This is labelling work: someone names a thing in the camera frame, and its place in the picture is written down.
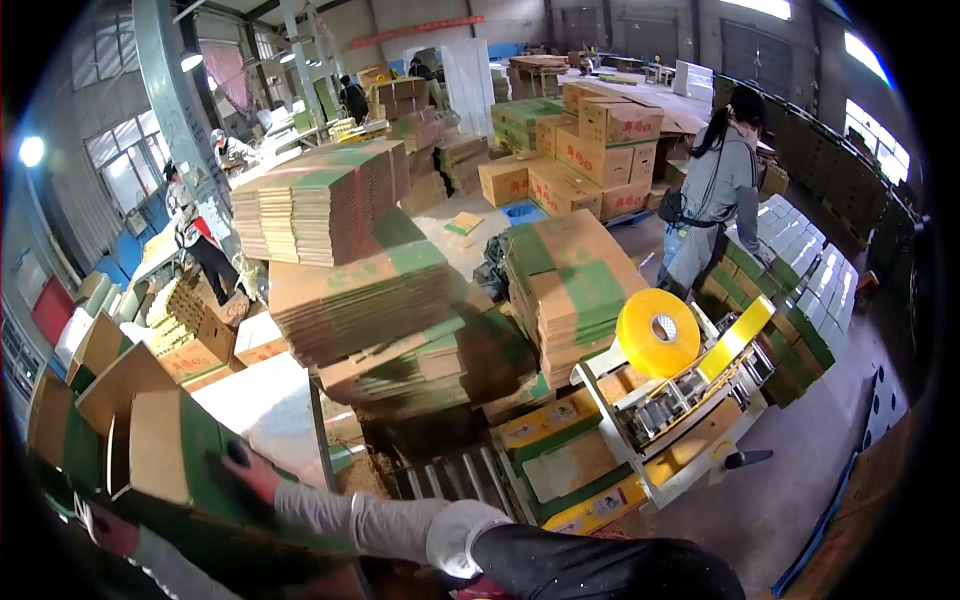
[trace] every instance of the worker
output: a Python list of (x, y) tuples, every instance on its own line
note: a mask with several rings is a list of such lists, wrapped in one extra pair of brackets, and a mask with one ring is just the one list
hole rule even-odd
[(357, 125), (363, 125), (367, 113), (367, 99), (364, 98), (363, 87), (350, 80), (350, 75), (344, 75), (340, 78), (340, 83), (344, 88), (340, 90), (340, 104), (347, 111)]
[(583, 52), (580, 53), (580, 75), (585, 77), (593, 72), (593, 60), (587, 58)]
[(210, 229), (197, 212), (190, 190), (183, 183), (173, 159), (163, 168), (163, 175), (167, 179), (167, 214), (175, 222), (177, 241), (200, 264), (217, 303), (223, 306), (229, 297), (220, 284), (220, 277), (231, 289), (235, 289), (239, 275), (223, 251), (209, 241)]
[[(348, 498), (281, 478), (244, 444), (229, 442), (228, 454), (227, 470), (281, 519), (360, 555), (432, 565), (458, 598), (745, 598), (730, 566), (691, 541), (558, 534), (476, 500)], [(95, 543), (138, 564), (171, 597), (236, 597), (149, 529), (75, 503)]]
[(740, 243), (767, 265), (769, 250), (756, 240), (756, 143), (765, 108), (759, 94), (739, 85), (697, 132), (680, 191), (664, 197), (663, 265), (657, 285), (685, 300), (694, 280), (716, 260), (724, 224), (736, 216)]
[(410, 77), (423, 77), (426, 81), (426, 88), (430, 91), (430, 104), (437, 107), (437, 110), (450, 110), (446, 103), (444, 92), (440, 89), (440, 82), (437, 81), (437, 74), (430, 70), (430, 67), (423, 64), (420, 57), (413, 57), (410, 60)]
[(258, 151), (235, 137), (228, 137), (224, 130), (213, 130), (210, 133), (210, 144), (217, 157), (217, 164), (228, 177), (245, 170), (253, 163), (263, 161), (263, 156)]

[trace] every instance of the face mask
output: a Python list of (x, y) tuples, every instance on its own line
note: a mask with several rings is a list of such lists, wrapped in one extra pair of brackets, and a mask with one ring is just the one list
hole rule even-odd
[(743, 135), (743, 137), (747, 140), (747, 143), (750, 144), (750, 147), (756, 150), (756, 143), (759, 138), (758, 131), (749, 125), (742, 125), (736, 121), (731, 121), (731, 125), (736, 127), (736, 130)]

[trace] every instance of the gloved hand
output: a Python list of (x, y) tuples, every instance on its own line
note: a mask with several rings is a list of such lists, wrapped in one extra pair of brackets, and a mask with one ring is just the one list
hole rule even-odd
[(140, 542), (140, 528), (107, 509), (73, 494), (77, 518), (84, 523), (90, 539), (107, 552), (128, 558)]
[(754, 254), (754, 257), (760, 261), (764, 269), (769, 269), (770, 265), (774, 263), (774, 258), (777, 256), (774, 254), (774, 251), (760, 244), (759, 250)]
[(247, 484), (264, 503), (273, 507), (276, 488), (280, 485), (280, 475), (274, 466), (248, 445), (234, 440), (227, 442), (227, 454), (220, 459), (224, 467)]

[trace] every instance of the red panel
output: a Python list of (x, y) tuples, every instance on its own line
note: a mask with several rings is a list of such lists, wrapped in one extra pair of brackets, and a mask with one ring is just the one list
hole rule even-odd
[(443, 21), (433, 21), (432, 23), (421, 23), (411, 27), (401, 27), (387, 32), (380, 32), (375, 36), (364, 36), (354, 39), (348, 46), (348, 50), (361, 48), (371, 44), (378, 44), (381, 41), (393, 39), (394, 37), (412, 36), (413, 34), (422, 34), (423, 32), (432, 32), (438, 29), (447, 29), (449, 27), (463, 27), (474, 23), (483, 23), (484, 16), (477, 14), (475, 16), (464, 16), (458, 19), (444, 19)]
[(56, 346), (66, 322), (73, 316), (73, 297), (56, 275), (51, 275), (43, 284), (43, 290), (34, 304), (33, 316), (43, 337), (51, 346)]

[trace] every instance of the tape roll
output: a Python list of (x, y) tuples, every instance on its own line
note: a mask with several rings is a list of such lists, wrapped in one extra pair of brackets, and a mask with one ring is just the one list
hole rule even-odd
[(616, 320), (624, 356), (651, 377), (672, 377), (700, 350), (700, 327), (682, 300), (657, 288), (633, 294)]

